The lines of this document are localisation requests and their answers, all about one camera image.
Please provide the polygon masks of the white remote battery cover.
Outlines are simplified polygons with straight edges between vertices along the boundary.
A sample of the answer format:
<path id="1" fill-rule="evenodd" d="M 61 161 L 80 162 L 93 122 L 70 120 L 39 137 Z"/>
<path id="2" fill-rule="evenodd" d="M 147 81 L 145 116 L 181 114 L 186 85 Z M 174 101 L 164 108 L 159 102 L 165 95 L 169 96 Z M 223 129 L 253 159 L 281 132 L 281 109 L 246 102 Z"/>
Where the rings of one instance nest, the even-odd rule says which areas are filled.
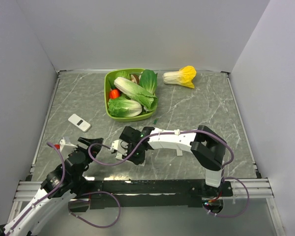
<path id="1" fill-rule="evenodd" d="M 181 150 L 177 149 L 177 150 L 176 150 L 176 152 L 177 152 L 177 156 L 183 156 L 183 154 L 182 154 L 182 151 L 181 151 Z"/>

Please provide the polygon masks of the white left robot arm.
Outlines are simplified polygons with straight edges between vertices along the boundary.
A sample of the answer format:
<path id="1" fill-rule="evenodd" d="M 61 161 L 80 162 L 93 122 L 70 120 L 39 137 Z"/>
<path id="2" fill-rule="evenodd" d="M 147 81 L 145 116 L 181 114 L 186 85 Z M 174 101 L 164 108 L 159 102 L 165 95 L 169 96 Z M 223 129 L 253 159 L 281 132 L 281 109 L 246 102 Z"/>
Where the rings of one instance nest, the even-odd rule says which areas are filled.
<path id="1" fill-rule="evenodd" d="M 47 142 L 60 157 L 61 164 L 47 174 L 35 196 L 9 223 L 0 225 L 0 236 L 36 236 L 47 221 L 75 197 L 83 197 L 88 190 L 88 181 L 83 173 L 88 170 L 93 157 L 101 150 L 103 138 L 80 137 L 78 142 L 87 148 L 73 144 L 54 145 Z"/>

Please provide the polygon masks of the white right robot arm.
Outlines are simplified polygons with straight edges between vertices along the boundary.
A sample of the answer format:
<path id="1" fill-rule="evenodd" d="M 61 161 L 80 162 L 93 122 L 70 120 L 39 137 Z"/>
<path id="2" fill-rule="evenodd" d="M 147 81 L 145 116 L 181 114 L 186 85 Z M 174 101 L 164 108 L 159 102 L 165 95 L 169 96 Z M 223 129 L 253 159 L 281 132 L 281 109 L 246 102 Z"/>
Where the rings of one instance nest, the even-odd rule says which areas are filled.
<path id="1" fill-rule="evenodd" d="M 227 143 L 207 126 L 196 130 L 163 130 L 144 127 L 141 131 L 130 126 L 124 128 L 118 140 L 113 142 L 116 159 L 122 161 L 133 153 L 128 161 L 135 165 L 145 164 L 145 152 L 155 149 L 174 149 L 178 156 L 192 153 L 205 169 L 205 190 L 216 196 L 222 190 L 223 159 Z"/>

